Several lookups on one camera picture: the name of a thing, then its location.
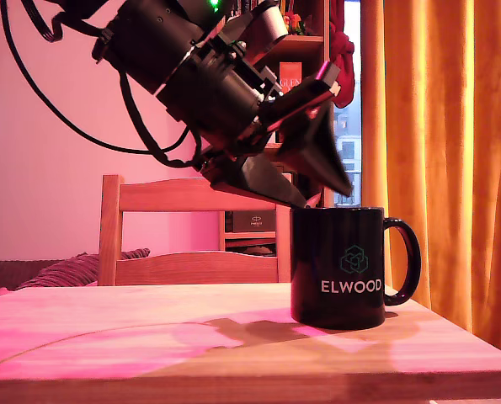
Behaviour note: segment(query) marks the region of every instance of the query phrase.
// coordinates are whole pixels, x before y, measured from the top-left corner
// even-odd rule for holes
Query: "window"
[[[354,141],[345,141],[342,143],[342,158],[346,160],[354,159]]]
[[[334,140],[349,180],[353,184],[350,196],[334,195],[336,206],[360,206],[362,172],[362,122],[360,99],[360,0],[347,0],[344,4],[344,33],[354,43],[354,94],[345,108],[334,107]]]

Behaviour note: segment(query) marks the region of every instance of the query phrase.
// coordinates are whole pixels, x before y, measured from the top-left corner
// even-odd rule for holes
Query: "robotic arm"
[[[107,0],[47,0],[64,12],[52,20],[85,24]],[[31,16],[32,2],[22,0]],[[191,165],[213,189],[304,207],[306,198],[265,156],[275,130],[285,138],[274,160],[349,195],[351,184],[336,151],[329,114],[338,93],[339,69],[325,62],[314,75],[282,94],[275,74],[254,65],[287,35],[276,3],[254,10],[211,31],[233,0],[126,0],[115,18],[99,29],[93,58],[120,73],[125,104],[149,152],[170,167]],[[126,75],[166,105],[196,140],[190,162],[169,161],[141,122]],[[210,144],[201,150],[201,138]]]

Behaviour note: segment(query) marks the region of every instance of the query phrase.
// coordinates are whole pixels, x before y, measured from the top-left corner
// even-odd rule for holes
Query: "mug logo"
[[[368,269],[368,257],[365,256],[365,250],[357,245],[345,250],[345,254],[340,258],[340,268],[348,274],[365,272]]]

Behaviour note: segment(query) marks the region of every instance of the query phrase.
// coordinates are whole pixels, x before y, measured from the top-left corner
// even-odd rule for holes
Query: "bookshelf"
[[[302,65],[302,76],[315,73],[329,59],[329,0],[294,0],[293,11],[302,20],[312,16],[311,30],[315,35],[288,35],[275,46],[256,67],[268,66],[278,77],[281,61],[299,61]],[[280,148],[279,143],[269,143],[265,154],[272,157]],[[323,202],[325,206],[333,206],[334,193],[325,189]],[[289,234],[290,229],[282,229]],[[220,249],[226,251],[230,247],[248,245],[264,245],[274,243],[275,231],[226,232],[225,214],[220,212]]]

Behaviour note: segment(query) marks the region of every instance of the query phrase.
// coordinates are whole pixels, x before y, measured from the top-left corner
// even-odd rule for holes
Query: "wooden chair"
[[[209,251],[120,260],[123,212],[271,209],[276,210],[276,257]],[[289,229],[288,207],[215,191],[204,178],[124,183],[120,175],[104,175],[99,285],[289,282]]]

